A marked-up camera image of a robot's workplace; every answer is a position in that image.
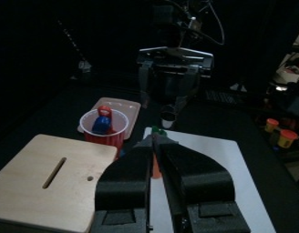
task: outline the black table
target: black table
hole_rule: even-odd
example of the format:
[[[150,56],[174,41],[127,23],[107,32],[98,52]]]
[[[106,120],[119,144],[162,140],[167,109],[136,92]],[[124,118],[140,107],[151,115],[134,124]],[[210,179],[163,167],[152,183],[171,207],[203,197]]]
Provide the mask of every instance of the black table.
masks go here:
[[[136,93],[72,83],[0,141],[0,169],[37,134],[86,140],[76,131],[79,119],[100,97],[140,101]],[[143,140],[144,129],[159,126],[160,108],[162,105],[152,101],[147,109],[140,109],[135,128],[124,143],[126,151]],[[299,187],[250,115],[241,110],[207,105],[193,99],[173,130],[238,142],[277,232],[299,232]]]

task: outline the red cup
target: red cup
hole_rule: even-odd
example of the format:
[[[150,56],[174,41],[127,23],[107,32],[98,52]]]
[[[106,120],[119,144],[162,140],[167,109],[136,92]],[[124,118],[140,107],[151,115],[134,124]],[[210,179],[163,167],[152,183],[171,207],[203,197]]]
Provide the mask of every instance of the red cup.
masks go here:
[[[112,109],[112,128],[115,133],[107,135],[98,135],[91,132],[95,121],[99,117],[98,109],[87,112],[80,118],[80,127],[84,130],[86,140],[98,144],[116,147],[116,159],[119,158],[120,149],[124,143],[126,130],[130,124],[127,116]]]
[[[289,148],[293,144],[293,141],[298,138],[298,135],[289,129],[282,129],[280,134],[280,146]]]
[[[278,120],[269,118],[266,120],[266,128],[265,128],[266,132],[271,133],[278,125],[280,125]]]

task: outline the red plastic cup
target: red plastic cup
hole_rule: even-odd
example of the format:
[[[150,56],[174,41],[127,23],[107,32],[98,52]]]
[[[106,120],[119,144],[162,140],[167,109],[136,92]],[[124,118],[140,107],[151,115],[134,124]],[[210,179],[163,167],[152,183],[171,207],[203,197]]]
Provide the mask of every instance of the red plastic cup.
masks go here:
[[[298,138],[298,135],[289,129],[282,129],[280,134],[280,146],[284,148],[289,148],[292,146],[293,141]]]
[[[95,120],[99,117],[98,109],[87,112],[80,118],[80,127],[84,130],[86,140],[98,144],[116,147],[116,159],[119,158],[120,150],[124,143],[126,130],[130,124],[127,116],[112,109],[112,128],[115,133],[107,135],[98,135],[91,132]]]

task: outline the blue toy figure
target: blue toy figure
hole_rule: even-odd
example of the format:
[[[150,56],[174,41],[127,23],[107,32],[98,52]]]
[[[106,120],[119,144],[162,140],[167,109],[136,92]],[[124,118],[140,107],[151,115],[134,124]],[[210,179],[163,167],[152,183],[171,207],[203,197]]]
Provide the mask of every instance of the blue toy figure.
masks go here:
[[[108,106],[99,106],[99,117],[96,118],[92,133],[107,135],[112,133],[112,109]]]

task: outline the white sheet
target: white sheet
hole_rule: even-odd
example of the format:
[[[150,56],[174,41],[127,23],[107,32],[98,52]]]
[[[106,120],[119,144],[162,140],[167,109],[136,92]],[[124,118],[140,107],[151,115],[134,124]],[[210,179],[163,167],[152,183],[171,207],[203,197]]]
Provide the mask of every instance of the white sheet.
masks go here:
[[[152,128],[144,130],[144,137]],[[247,221],[251,233],[277,232],[266,208],[253,183],[251,174],[245,163],[238,143],[214,137],[205,137],[166,130],[169,138],[181,145],[211,157],[230,172],[237,191],[237,203]],[[154,233],[173,233],[170,207],[163,187],[163,179],[151,180],[151,217]]]

